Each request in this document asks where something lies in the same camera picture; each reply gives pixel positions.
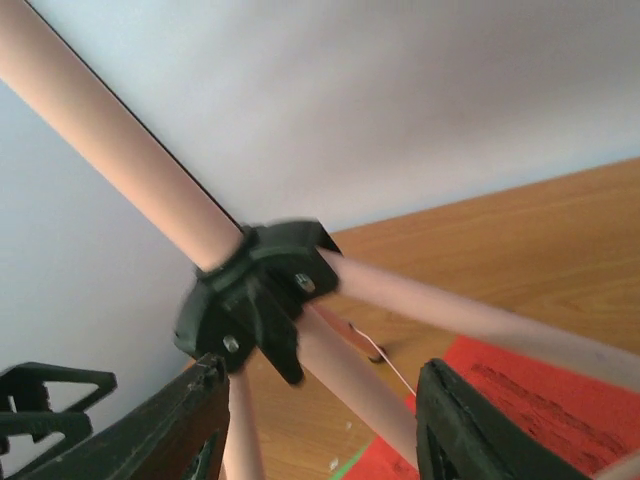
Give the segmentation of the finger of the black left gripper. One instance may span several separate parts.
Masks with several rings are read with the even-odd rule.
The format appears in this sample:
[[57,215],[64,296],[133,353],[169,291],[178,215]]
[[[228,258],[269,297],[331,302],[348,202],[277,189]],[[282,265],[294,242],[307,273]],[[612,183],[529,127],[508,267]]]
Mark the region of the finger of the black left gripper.
[[17,412],[1,413],[1,454],[10,451],[9,438],[30,435],[35,443],[59,433],[63,440],[54,446],[62,452],[71,449],[93,432],[91,421],[78,412]]
[[87,391],[62,412],[85,412],[117,387],[114,373],[26,362],[1,372],[1,412],[52,413],[53,387],[86,387]]

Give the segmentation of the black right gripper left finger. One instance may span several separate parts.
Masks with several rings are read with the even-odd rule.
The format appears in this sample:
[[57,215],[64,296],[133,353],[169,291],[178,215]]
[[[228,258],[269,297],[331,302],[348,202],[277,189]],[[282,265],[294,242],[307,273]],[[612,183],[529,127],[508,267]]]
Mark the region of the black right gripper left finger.
[[224,361],[207,354],[109,428],[26,479],[217,479],[229,428]]

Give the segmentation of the green sheet music page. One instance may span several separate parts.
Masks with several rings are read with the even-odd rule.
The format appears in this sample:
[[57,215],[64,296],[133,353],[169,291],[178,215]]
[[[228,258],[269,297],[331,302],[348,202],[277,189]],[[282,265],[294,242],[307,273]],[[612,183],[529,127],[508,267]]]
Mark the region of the green sheet music page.
[[331,476],[331,479],[418,479],[416,468],[407,463],[380,437],[362,447]]

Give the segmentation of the red sheet music page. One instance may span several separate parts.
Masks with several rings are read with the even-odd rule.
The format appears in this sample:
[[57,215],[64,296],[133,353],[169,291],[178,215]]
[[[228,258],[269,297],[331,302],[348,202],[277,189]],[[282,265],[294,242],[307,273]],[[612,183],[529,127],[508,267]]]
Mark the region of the red sheet music page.
[[[443,357],[527,435],[592,479],[639,450],[639,396],[467,337]],[[418,471],[416,392],[404,400],[408,448],[378,435]]]

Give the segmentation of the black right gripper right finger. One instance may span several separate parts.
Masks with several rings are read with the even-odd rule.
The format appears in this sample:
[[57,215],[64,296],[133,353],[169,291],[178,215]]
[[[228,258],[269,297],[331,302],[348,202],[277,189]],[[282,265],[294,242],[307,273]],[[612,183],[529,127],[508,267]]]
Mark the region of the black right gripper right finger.
[[585,479],[527,435],[443,360],[420,370],[416,394],[421,479]]

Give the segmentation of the pink music stand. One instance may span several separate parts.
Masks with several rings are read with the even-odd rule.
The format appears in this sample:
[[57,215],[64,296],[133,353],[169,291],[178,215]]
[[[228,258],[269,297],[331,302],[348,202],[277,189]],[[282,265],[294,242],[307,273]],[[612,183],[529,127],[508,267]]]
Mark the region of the pink music stand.
[[261,467],[241,380],[254,349],[292,385],[324,359],[328,387],[375,432],[408,448],[407,410],[313,305],[334,292],[639,387],[636,355],[347,259],[317,222],[238,226],[25,1],[1,5],[1,77],[196,265],[176,341],[194,358],[223,356],[231,373],[229,478],[254,478]]

